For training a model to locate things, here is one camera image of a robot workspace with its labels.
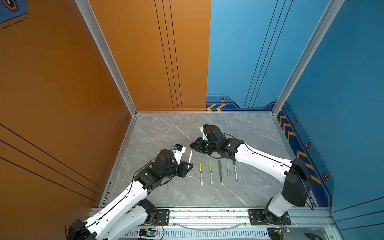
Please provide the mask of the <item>dark green pen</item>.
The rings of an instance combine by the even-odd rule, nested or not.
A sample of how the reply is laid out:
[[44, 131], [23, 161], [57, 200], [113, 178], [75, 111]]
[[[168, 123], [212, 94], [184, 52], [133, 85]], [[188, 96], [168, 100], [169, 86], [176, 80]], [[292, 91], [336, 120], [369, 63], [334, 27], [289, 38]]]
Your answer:
[[222, 172], [223, 166], [222, 166], [222, 161], [221, 160], [218, 160], [218, 166], [219, 166], [219, 179], [220, 179], [220, 183], [224, 184], [223, 172]]

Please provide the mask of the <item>white pen brown tip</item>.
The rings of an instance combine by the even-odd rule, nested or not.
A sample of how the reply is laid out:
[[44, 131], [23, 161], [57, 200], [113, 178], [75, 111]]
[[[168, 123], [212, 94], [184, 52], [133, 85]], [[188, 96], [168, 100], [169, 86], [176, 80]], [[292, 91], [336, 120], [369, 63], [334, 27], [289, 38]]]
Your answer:
[[188, 161], [189, 164], [191, 163], [192, 155], [193, 155], [193, 149], [191, 149], [191, 152], [190, 152], [189, 161]]

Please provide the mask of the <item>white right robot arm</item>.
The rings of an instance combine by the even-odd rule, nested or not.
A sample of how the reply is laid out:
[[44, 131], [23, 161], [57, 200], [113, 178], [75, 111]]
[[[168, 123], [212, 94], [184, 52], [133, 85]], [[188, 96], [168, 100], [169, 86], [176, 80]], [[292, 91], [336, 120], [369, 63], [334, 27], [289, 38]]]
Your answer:
[[313, 182], [303, 160], [281, 159], [233, 136], [226, 138], [215, 125], [206, 124], [201, 127], [201, 132], [202, 136], [190, 145], [194, 151], [209, 156], [217, 153], [224, 159], [259, 169], [284, 184], [282, 191], [267, 203], [263, 212], [266, 219], [278, 221], [292, 207], [304, 207], [307, 204]]

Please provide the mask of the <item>white pen green tip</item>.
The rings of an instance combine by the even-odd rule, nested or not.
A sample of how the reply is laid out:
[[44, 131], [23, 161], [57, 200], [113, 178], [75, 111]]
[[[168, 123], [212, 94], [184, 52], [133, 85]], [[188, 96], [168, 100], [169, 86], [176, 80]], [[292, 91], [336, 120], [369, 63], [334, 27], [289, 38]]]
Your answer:
[[235, 179], [236, 179], [236, 182], [238, 182], [239, 181], [239, 177], [238, 177], [236, 161], [233, 161], [233, 166], [234, 166], [234, 172], [235, 172]]

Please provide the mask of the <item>white pen yellow tip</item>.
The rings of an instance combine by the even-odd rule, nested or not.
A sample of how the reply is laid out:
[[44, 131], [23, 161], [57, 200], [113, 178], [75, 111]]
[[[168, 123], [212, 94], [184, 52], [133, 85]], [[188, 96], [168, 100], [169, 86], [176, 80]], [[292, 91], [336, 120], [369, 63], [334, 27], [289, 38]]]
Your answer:
[[199, 163], [199, 171], [200, 171], [200, 184], [201, 184], [201, 187], [204, 186], [204, 181], [203, 181], [203, 169], [202, 169], [202, 164]]

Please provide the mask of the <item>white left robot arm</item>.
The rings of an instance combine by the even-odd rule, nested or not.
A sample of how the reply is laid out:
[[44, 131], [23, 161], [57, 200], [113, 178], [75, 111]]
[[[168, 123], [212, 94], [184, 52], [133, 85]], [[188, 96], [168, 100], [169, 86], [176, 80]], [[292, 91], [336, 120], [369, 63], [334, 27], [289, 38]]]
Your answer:
[[129, 230], [151, 223], [157, 208], [146, 197], [163, 179], [184, 178], [193, 164], [178, 161], [174, 152], [162, 150], [138, 169], [129, 186], [106, 207], [85, 221], [76, 220], [65, 229], [68, 240], [118, 240]]

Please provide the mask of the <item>light green pen black tip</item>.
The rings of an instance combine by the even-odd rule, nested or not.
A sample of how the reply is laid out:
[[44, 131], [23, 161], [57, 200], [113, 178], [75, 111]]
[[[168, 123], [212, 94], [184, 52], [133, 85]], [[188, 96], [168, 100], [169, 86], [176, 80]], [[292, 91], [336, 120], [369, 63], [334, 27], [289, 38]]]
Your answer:
[[231, 182], [231, 171], [230, 171], [230, 161], [227, 160], [227, 179], [228, 179], [228, 183]]

